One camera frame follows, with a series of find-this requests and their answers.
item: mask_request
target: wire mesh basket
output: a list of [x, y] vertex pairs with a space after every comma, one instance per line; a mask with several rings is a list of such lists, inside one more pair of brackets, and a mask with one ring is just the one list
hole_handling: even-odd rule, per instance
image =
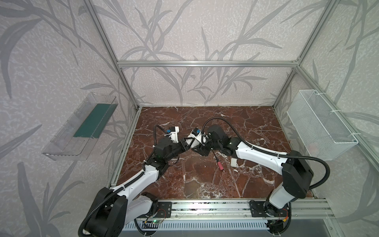
[[287, 114], [309, 154], [333, 160], [358, 140], [316, 90], [300, 90]]

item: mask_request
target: red marker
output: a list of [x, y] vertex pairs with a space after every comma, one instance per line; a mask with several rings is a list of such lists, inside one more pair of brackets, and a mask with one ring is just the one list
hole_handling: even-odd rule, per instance
[[217, 162], [218, 168], [219, 168], [221, 171], [223, 171], [223, 170], [224, 170], [224, 167], [222, 166], [220, 160], [217, 158], [217, 156], [216, 156], [216, 154], [215, 154], [215, 152], [214, 152], [213, 150], [212, 150], [212, 152], [213, 152], [213, 154], [214, 154], [214, 156], [215, 156], [215, 158], [216, 158], [216, 162]]

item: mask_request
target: clear plastic tray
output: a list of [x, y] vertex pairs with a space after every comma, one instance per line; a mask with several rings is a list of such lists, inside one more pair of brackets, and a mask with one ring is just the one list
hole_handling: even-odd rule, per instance
[[42, 153], [53, 160], [86, 160], [117, 105], [115, 96], [89, 93]]

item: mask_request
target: red wire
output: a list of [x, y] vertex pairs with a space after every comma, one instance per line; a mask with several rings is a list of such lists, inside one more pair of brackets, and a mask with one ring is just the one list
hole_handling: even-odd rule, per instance
[[284, 208], [282, 208], [283, 210], [285, 210], [286, 212], [287, 212], [287, 215], [286, 215], [286, 218], [288, 217], [288, 211], [286, 210], [286, 209], [284, 209]]
[[158, 211], [157, 212], [159, 212], [160, 210], [162, 210], [162, 211], [164, 211], [164, 218], [163, 218], [163, 221], [165, 220], [165, 218], [166, 218], [166, 211], [164, 210], [164, 209], [158, 209]]

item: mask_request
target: wall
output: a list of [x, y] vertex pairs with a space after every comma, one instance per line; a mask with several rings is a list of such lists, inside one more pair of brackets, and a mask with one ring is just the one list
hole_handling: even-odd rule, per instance
[[[135, 111], [81, 1], [1, 1], [0, 17], [0, 236], [75, 236]], [[91, 155], [42, 155], [89, 92], [119, 103]]]
[[[326, 27], [301, 65], [350, 121], [378, 150], [379, 1], [340, 1]], [[306, 153], [286, 111], [299, 89], [310, 89], [294, 78], [276, 108], [291, 145]], [[379, 174], [354, 147], [328, 161], [331, 175], [315, 189], [326, 198], [346, 237], [377, 236], [379, 231]], [[315, 180], [324, 168], [311, 163]]]
[[[118, 60], [292, 61], [327, 0], [93, 2]], [[142, 105], [272, 105], [289, 70], [133, 67], [124, 74]]]

